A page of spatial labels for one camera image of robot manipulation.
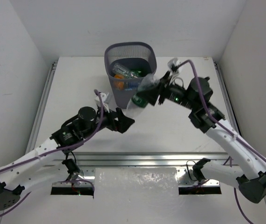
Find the green plastic bottle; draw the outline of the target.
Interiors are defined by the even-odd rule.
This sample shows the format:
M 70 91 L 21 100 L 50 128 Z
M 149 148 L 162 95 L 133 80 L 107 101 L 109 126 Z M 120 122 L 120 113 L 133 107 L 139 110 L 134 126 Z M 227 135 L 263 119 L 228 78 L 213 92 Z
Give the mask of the green plastic bottle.
M 146 76 L 146 71 L 143 69 L 135 69 L 135 70 L 131 70 L 131 73 L 134 75 L 134 77 L 136 78 L 142 78 L 144 76 Z

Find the clear bottle blue label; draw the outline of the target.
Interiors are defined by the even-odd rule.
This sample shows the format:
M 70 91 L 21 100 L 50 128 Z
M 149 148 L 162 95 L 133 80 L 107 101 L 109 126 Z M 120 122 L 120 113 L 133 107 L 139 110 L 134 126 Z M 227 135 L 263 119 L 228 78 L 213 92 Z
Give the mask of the clear bottle blue label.
M 123 89 L 125 91 L 132 91 L 136 90 L 138 86 L 140 85 L 140 81 L 134 81 L 134 82 L 124 82 L 123 84 Z

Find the orange juice bottle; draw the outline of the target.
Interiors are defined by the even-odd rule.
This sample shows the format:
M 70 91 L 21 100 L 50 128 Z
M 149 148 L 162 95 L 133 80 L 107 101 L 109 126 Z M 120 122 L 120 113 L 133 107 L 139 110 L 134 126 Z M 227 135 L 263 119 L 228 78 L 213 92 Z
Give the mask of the orange juice bottle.
M 124 79 L 125 76 L 123 76 L 122 74 L 115 74 L 114 78 L 120 79 L 120 81 L 114 81 L 115 88 L 118 90 L 123 90 L 124 89 L 124 82 L 122 81 L 122 79 Z

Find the clear bottle white cap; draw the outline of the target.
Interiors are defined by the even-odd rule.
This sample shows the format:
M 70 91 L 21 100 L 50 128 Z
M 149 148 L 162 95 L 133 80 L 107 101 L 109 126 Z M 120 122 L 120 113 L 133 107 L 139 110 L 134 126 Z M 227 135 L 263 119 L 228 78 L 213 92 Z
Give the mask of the clear bottle white cap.
M 133 71 L 131 71 L 130 69 L 128 69 L 127 67 L 125 67 L 119 63 L 114 64 L 112 71 L 116 75 L 124 76 L 124 78 L 126 78 L 126 79 L 136 78 L 136 75 Z

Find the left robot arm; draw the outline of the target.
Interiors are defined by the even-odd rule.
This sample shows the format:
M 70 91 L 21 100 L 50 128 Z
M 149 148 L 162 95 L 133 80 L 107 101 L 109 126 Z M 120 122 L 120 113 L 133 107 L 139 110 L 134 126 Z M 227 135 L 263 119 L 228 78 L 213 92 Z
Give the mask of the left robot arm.
M 76 180 L 81 169 L 69 153 L 102 129 L 124 133 L 134 122 L 133 117 L 120 108 L 113 111 L 82 107 L 35 149 L 0 168 L 0 211 L 46 184 Z

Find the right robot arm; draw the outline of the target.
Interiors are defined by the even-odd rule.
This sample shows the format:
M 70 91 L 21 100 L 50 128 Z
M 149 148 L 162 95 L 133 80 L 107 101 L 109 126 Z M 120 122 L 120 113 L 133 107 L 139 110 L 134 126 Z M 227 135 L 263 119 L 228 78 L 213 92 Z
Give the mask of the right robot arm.
M 155 84 L 143 87 L 137 95 L 149 104 L 162 104 L 166 99 L 191 110 L 191 123 L 217 142 L 238 165 L 219 165 L 203 158 L 192 167 L 195 181 L 215 179 L 238 189 L 252 203 L 266 196 L 266 159 L 252 151 L 251 146 L 233 130 L 224 114 L 209 102 L 213 91 L 209 78 L 195 77 L 187 88 L 170 82 L 167 72 Z

